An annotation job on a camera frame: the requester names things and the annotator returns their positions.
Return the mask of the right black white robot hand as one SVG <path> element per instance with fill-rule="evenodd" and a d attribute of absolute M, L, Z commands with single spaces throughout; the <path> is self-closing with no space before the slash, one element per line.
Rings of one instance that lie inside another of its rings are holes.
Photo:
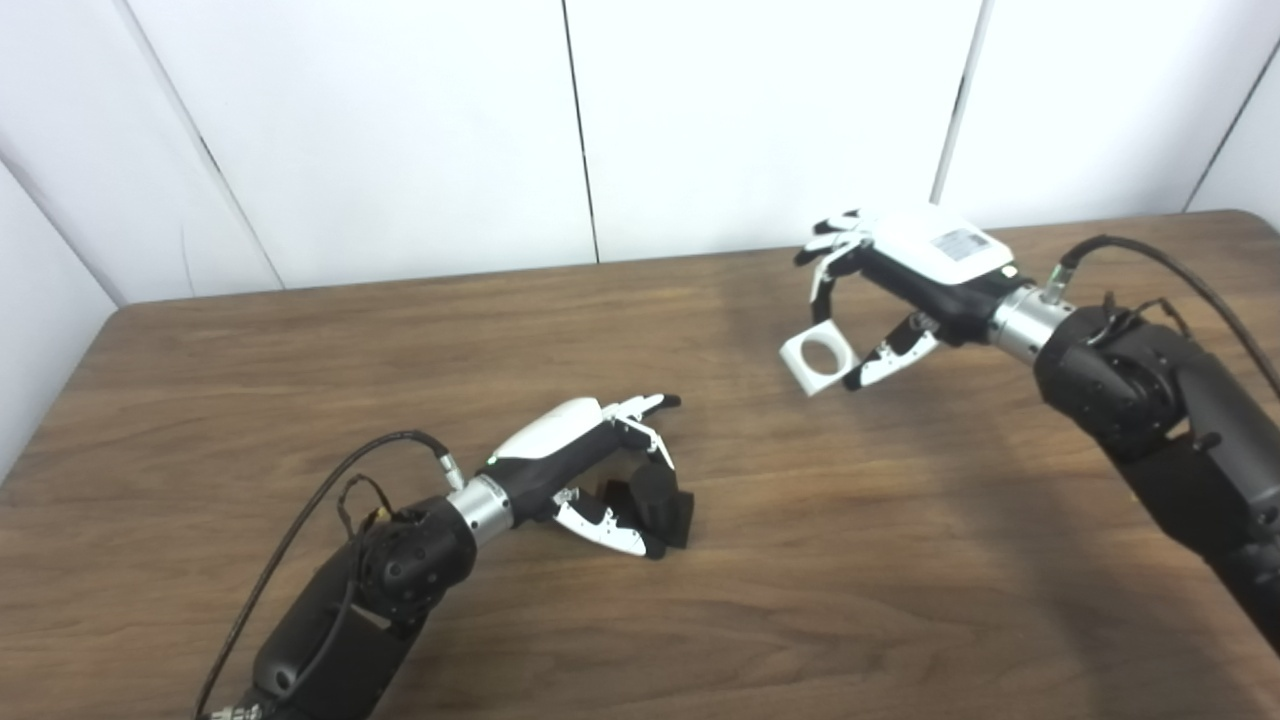
<path fill-rule="evenodd" d="M 837 331 L 836 282 L 860 275 L 906 302 L 911 311 L 867 356 L 841 370 L 850 392 L 877 384 L 941 345 L 986 345 L 998 307 L 1029 286 L 1011 249 L 977 225 L 934 205 L 826 218 L 794 256 L 817 264 L 810 290 L 814 327 Z"/>

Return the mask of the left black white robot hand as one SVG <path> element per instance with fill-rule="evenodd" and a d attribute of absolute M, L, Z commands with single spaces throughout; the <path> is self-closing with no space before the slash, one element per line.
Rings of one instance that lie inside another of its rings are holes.
<path fill-rule="evenodd" d="M 571 398 L 511 436 L 481 474 L 503 493 L 512 527 L 554 521 L 614 552 L 663 559 L 689 547 L 695 500 L 681 489 L 675 460 L 646 419 L 681 402 L 677 395 L 611 405 Z M 573 486 L 620 451 L 645 456 L 627 480 L 607 480 L 596 493 Z"/>

